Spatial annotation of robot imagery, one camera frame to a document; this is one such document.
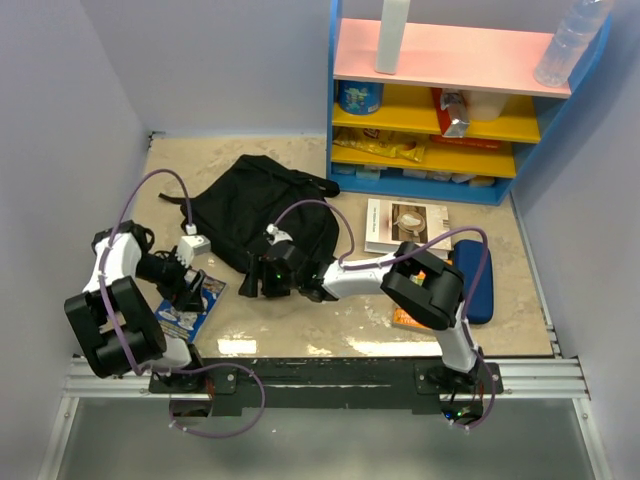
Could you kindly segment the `blue cartoon book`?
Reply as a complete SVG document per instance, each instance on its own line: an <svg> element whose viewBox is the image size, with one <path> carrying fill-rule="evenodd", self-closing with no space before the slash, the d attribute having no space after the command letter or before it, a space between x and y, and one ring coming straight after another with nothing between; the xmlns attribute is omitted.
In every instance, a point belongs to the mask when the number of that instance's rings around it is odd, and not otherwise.
<svg viewBox="0 0 640 480"><path fill-rule="evenodd" d="M186 274L184 288L171 300L164 299L155 317L166 335L194 343L227 284L202 271Z"/></svg>

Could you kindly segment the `black student backpack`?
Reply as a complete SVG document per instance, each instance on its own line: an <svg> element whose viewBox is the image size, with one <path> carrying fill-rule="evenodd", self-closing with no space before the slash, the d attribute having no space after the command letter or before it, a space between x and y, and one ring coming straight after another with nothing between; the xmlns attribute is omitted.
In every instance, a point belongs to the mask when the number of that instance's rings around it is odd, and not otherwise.
<svg viewBox="0 0 640 480"><path fill-rule="evenodd" d="M340 193L337 183L288 169L268 156L242 155L212 185L191 199L197 231L211 242L211 250L241 274L249 255L263 255L269 247L268 224L301 200L325 201ZM294 244L314 260L334 256L339 225L330 209L315 204L297 207L278 224Z"/></svg>

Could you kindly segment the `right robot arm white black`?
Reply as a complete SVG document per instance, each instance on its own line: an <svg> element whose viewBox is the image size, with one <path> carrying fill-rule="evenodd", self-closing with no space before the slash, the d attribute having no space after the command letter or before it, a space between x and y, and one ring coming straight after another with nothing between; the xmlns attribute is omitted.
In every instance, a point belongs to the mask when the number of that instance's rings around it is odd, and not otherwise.
<svg viewBox="0 0 640 480"><path fill-rule="evenodd" d="M275 298L292 290L318 303L384 294L435 336L442 364L429 376L439 388L466 393L481 380L481 350L466 318L464 275L413 243L370 261L316 259L290 240L249 256L241 296Z"/></svg>

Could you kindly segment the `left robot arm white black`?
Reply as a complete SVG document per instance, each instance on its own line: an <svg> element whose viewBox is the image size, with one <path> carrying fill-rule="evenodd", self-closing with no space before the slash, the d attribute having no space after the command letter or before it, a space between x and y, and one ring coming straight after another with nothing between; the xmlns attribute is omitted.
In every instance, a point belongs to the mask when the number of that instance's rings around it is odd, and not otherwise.
<svg viewBox="0 0 640 480"><path fill-rule="evenodd" d="M82 291L65 300L64 312L93 373L99 378L151 371L185 392L200 390L207 368L189 340L163 332L136 281L156 286L169 306L206 312L202 270L190 274L208 240L193 224L169 251L153 252L151 229L131 220L94 236L96 263Z"/></svg>

